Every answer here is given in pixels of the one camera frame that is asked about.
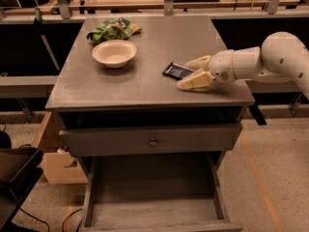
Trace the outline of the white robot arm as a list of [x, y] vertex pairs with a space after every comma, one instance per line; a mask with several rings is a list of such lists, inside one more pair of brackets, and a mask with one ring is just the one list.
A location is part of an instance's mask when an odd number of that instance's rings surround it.
[[292, 81], [309, 99], [309, 50], [295, 35], [276, 32], [262, 46], [223, 50], [187, 62], [193, 73], [177, 83], [181, 90], [192, 90], [217, 83], [251, 79], [265, 83]]

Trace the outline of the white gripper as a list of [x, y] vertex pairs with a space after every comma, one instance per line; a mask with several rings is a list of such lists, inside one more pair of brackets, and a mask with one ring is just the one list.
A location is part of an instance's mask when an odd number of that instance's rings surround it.
[[224, 50], [213, 56], [206, 55], [185, 63], [186, 68], [196, 72], [178, 81], [177, 87], [181, 90], [192, 90], [208, 87], [214, 80], [219, 83], [234, 82], [233, 54], [233, 50]]

